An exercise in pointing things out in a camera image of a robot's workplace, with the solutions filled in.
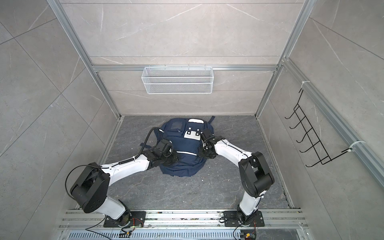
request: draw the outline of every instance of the mesh basket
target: mesh basket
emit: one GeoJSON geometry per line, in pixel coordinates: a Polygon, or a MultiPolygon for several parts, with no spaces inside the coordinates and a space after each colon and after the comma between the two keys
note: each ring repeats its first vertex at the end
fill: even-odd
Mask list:
{"type": "Polygon", "coordinates": [[[146,67],[141,76],[148,94],[212,93],[211,67],[146,67]]]}

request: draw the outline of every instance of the metal platform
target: metal platform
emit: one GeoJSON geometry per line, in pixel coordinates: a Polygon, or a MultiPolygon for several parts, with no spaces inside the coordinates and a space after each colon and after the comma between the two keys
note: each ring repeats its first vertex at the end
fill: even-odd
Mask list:
{"type": "MultiPolygon", "coordinates": [[[[130,239],[233,239],[234,227],[225,227],[219,222],[224,211],[234,209],[149,209],[146,211],[144,226],[137,228],[130,239]]],[[[309,228],[300,209],[260,209],[265,227],[257,231],[292,231],[301,239],[311,240],[309,228]]],[[[85,231],[104,219],[103,214],[85,214],[82,210],[68,210],[61,222],[60,240],[96,240],[105,239],[97,234],[85,231]]],[[[239,227],[235,236],[240,237],[242,230],[253,230],[253,226],[239,227]]],[[[121,239],[119,228],[104,228],[103,222],[92,231],[105,234],[111,239],[121,239]]]]}

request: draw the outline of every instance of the wall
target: wall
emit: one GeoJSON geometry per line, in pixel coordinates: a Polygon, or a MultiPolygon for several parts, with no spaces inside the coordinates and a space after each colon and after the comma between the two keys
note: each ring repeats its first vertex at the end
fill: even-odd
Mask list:
{"type": "Polygon", "coordinates": [[[0,239],[50,239],[116,119],[45,0],[2,1],[0,62],[0,239]]]}
{"type": "MultiPolygon", "coordinates": [[[[317,1],[291,60],[362,140],[383,158],[382,1],[317,1]]],[[[318,164],[305,132],[294,127],[300,84],[283,70],[260,121],[295,207],[303,209],[315,239],[382,239],[384,191],[352,154],[318,164]]],[[[305,93],[300,106],[331,157],[349,146],[305,93]]],[[[304,120],[304,126],[310,128],[304,120]]],[[[316,139],[313,132],[310,138],[316,139]]],[[[321,158],[325,150],[316,147],[321,158]]]]}
{"type": "MultiPolygon", "coordinates": [[[[94,64],[277,64],[301,0],[61,0],[94,64]]],[[[100,72],[128,114],[254,114],[272,72],[215,72],[212,94],[145,92],[100,72]]]]}

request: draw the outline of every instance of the floor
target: floor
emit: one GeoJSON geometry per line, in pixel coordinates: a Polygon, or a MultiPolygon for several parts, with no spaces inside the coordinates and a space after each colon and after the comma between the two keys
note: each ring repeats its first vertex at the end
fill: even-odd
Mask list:
{"type": "MultiPolygon", "coordinates": [[[[161,126],[174,117],[177,116],[126,116],[106,163],[136,155],[151,127],[161,126]]],[[[194,118],[209,120],[210,116],[194,118]]],[[[275,183],[259,207],[288,208],[281,182],[255,117],[216,116],[212,125],[215,135],[225,137],[244,150],[264,154],[275,183]]],[[[148,145],[155,142],[156,138],[152,134],[148,145]]],[[[238,167],[222,156],[207,160],[204,167],[192,177],[172,177],[162,174],[159,168],[152,168],[121,179],[108,189],[111,197],[122,200],[132,209],[230,209],[240,203],[243,193],[238,167]]]]}

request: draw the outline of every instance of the white zipper trim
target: white zipper trim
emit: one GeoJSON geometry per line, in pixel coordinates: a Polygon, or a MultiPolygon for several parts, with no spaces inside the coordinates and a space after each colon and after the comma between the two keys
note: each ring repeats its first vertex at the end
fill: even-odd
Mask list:
{"type": "Polygon", "coordinates": [[[185,154],[190,154],[190,155],[194,155],[194,156],[197,156],[196,153],[191,153],[191,152],[181,152],[181,151],[176,151],[177,153],[185,153],[185,154]]]}

